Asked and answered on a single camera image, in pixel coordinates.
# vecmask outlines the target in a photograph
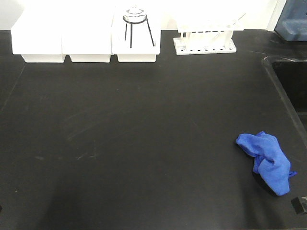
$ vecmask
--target black sink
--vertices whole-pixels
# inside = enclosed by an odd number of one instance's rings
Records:
[[[307,59],[270,56],[263,65],[307,148]]]
[[[272,67],[307,130],[307,62],[273,62]]]

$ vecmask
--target white plastic container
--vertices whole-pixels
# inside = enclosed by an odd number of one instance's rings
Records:
[[[150,37],[147,22],[134,24],[132,26],[132,44],[130,48],[131,24],[123,20],[123,13],[128,6],[117,7],[112,25],[112,52],[117,55],[119,62],[155,62],[156,55],[160,53],[161,40],[161,16],[155,7],[140,7],[147,13],[153,43]]]
[[[25,62],[64,62],[60,19],[56,5],[26,9],[11,29],[13,54]]]
[[[235,53],[231,38],[235,30],[244,29],[240,19],[245,14],[234,9],[231,2],[228,4],[229,7],[221,9],[212,5],[206,9],[178,10],[177,27],[181,36],[174,38],[176,54]]]
[[[110,62],[114,6],[93,0],[72,4],[62,30],[63,53],[72,62]]]

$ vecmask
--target scratch mark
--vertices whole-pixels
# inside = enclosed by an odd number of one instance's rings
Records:
[[[86,155],[87,155],[87,153],[86,153],[86,154],[81,155],[80,157],[76,157],[77,161],[78,161],[78,160],[80,160],[82,157],[84,157],[84,156],[86,156]]]
[[[241,50],[242,51],[246,51],[246,52],[256,53],[256,54],[265,54],[265,55],[267,55],[267,53],[262,53],[262,52],[252,51],[252,50],[245,50],[245,49],[241,49]]]
[[[87,108],[87,109],[84,109],[84,110],[82,110],[82,111],[80,111],[80,112],[78,112],[78,113],[76,113],[76,114],[73,114],[73,115],[67,117],[64,121],[67,121],[67,120],[69,120],[69,119],[71,119],[71,118],[73,118],[73,117],[75,117],[75,116],[78,116],[78,115],[83,114],[83,113],[85,113],[85,112],[88,112],[88,111],[90,111],[90,110],[92,110],[92,109],[95,109],[96,107],[98,107],[98,106],[95,105],[95,106],[89,107],[89,108]]]
[[[90,158],[94,158],[95,160],[97,160],[97,152],[96,152],[96,140],[94,140],[94,155],[90,156]]]
[[[11,94],[13,93],[13,91],[14,91],[14,89],[15,89],[15,87],[16,87],[16,85],[17,85],[17,83],[18,83],[18,81],[19,81],[19,79],[20,79],[20,77],[21,77],[21,75],[22,75],[22,73],[24,72],[25,66],[26,66],[26,64],[24,65],[23,69],[20,71],[20,74],[19,74],[19,76],[17,77],[17,79],[16,79],[16,81],[15,81],[15,84],[13,85],[13,87],[12,87],[12,89],[11,89],[11,91],[10,91],[8,97],[6,98],[4,104],[3,104],[2,108],[1,108],[1,112],[4,110],[4,107],[6,106],[6,104],[7,104],[8,101],[9,101],[9,99],[11,98]]]
[[[71,140],[71,139],[73,139],[75,136],[77,136],[77,135],[79,135],[79,134],[81,134],[81,133],[84,133],[85,131],[87,131],[87,130],[93,128],[94,126],[98,125],[98,124],[101,123],[101,122],[102,122],[102,121],[96,122],[96,123],[94,123],[94,124],[92,124],[92,125],[90,125],[90,126],[88,126],[88,127],[85,127],[84,129],[80,130],[79,132],[74,132],[74,133],[70,134],[70,135],[67,137],[67,139],[68,139],[68,140]]]
[[[201,136],[204,138],[204,135],[203,135],[203,133],[202,133],[200,127],[196,124],[196,122],[195,122],[193,119],[191,119],[191,121],[192,121],[192,123],[195,125],[196,129],[199,131],[199,133],[201,134]]]
[[[40,161],[43,161],[45,158],[43,157],[40,157],[40,156],[35,156],[36,159],[40,160]]]

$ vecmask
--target white wall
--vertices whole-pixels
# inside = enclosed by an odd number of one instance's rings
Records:
[[[0,0],[0,30],[10,30],[16,20],[19,18],[23,9],[33,0]],[[163,19],[162,29],[176,29],[176,21],[174,16],[174,9],[179,7],[184,9],[187,2],[190,5],[199,9],[204,7],[211,9],[213,2],[219,2],[220,7],[223,7],[223,0],[202,0],[202,1],[182,1],[178,0],[164,0],[158,1],[158,4],[164,3],[162,7]],[[232,3],[233,9],[245,8],[246,15],[242,18],[242,22],[246,29],[266,29],[277,0],[228,0]]]

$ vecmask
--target white bin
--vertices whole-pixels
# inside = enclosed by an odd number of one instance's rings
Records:
[[[63,25],[63,53],[72,62],[110,62],[114,7],[92,0],[73,5]]]
[[[155,62],[160,53],[161,15],[152,6],[144,6],[153,36],[154,46],[146,22],[133,25],[132,46],[130,48],[130,24],[123,20],[123,12],[129,6],[117,7],[112,26],[112,52],[119,62]]]
[[[11,29],[13,54],[25,62],[64,62],[60,19],[56,6],[26,9]]]

